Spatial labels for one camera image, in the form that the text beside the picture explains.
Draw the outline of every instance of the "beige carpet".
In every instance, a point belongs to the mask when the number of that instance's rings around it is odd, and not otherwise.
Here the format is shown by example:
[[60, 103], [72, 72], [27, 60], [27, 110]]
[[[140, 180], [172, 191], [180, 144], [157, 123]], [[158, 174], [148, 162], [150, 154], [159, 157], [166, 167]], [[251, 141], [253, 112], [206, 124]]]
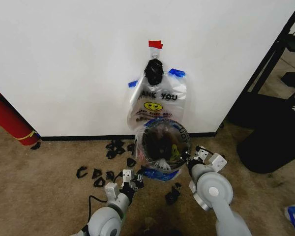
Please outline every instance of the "beige carpet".
[[[229, 163], [221, 174], [234, 189], [231, 207], [241, 214], [254, 236], [293, 236], [295, 231], [283, 211], [295, 203], [295, 160], [271, 175], [248, 171], [236, 154], [236, 144], [249, 132], [226, 123], [216, 137], [194, 138], [192, 143], [226, 156]], [[40, 149], [31, 150], [0, 127], [0, 236], [67, 236], [78, 232], [88, 219], [88, 196], [105, 199], [103, 188], [93, 187], [93, 168], [117, 174], [130, 156], [126, 152], [108, 160], [107, 143], [42, 142]], [[88, 175], [77, 179], [76, 170], [82, 165], [88, 167]], [[181, 196], [168, 206], [164, 196], [176, 181], [183, 186]], [[151, 235], [166, 235], [171, 229], [184, 236], [216, 235], [215, 215], [204, 212], [193, 200], [189, 181], [186, 168], [174, 181], [145, 178], [145, 188], [135, 195], [122, 235], [143, 235], [150, 218], [156, 222]], [[102, 206], [92, 203], [93, 211]]]

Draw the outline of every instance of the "red fire extinguisher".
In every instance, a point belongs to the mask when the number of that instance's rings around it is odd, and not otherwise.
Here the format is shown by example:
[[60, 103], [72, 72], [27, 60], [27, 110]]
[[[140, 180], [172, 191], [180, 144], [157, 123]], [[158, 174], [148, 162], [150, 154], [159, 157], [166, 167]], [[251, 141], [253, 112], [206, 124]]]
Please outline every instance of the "red fire extinguisher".
[[35, 144], [39, 136], [33, 128], [5, 101], [0, 93], [0, 126], [23, 145]]

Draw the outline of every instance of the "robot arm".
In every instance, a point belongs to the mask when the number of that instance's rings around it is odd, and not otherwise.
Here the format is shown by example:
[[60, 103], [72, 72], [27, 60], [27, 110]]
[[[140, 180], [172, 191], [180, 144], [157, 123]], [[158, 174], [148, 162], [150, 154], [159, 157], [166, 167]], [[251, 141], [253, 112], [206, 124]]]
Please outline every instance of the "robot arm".
[[229, 206], [233, 199], [231, 184], [217, 173], [227, 161], [215, 153], [209, 160], [210, 164], [205, 165], [206, 155], [203, 152], [203, 149], [199, 150], [198, 156], [187, 164], [192, 178], [189, 187], [194, 199], [205, 211], [214, 210], [218, 236], [251, 236], [246, 223]]
[[88, 224], [74, 236], [118, 236], [137, 189], [136, 183], [142, 180], [141, 176], [138, 179], [134, 177], [133, 170], [123, 170], [121, 190], [116, 183], [106, 184], [107, 206], [98, 209]]
[[[205, 149], [199, 149], [198, 156], [189, 159], [187, 166], [192, 180], [189, 187], [196, 202], [205, 210], [213, 209], [216, 217], [218, 236], [251, 236], [251, 233], [236, 212], [229, 206], [233, 199], [233, 189], [229, 181], [218, 174], [227, 161], [218, 153], [212, 155], [209, 164]], [[123, 170], [122, 189], [116, 183], [108, 183], [105, 192], [107, 206], [97, 210], [88, 224], [75, 236], [118, 236], [135, 189], [142, 182], [142, 176], [134, 179], [132, 170]]]

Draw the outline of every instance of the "smiley face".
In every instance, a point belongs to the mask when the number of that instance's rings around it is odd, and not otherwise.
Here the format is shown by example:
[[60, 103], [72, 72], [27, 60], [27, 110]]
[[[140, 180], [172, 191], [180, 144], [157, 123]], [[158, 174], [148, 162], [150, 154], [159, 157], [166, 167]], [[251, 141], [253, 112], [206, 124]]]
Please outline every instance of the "smiley face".
[[157, 104], [157, 103], [153, 103], [153, 102], [146, 102], [144, 104], [144, 107], [147, 108], [148, 110], [154, 111], [154, 112], [157, 112], [157, 111], [160, 111], [163, 109], [162, 105]]

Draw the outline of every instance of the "blue tape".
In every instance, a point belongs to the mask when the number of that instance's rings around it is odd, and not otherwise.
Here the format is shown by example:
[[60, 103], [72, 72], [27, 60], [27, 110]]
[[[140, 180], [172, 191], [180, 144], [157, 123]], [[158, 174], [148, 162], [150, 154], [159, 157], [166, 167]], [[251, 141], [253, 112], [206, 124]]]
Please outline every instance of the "blue tape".
[[131, 87], [135, 87], [136, 85], [137, 85], [137, 80], [135, 80], [135, 81], [132, 81], [132, 82], [130, 82], [130, 83], [128, 83], [128, 86], [129, 86], [129, 88], [131, 88]]
[[172, 74], [172, 75], [176, 75], [177, 77], [184, 77], [186, 75], [186, 73], [182, 70], [176, 70], [176, 69], [171, 69], [168, 73]]

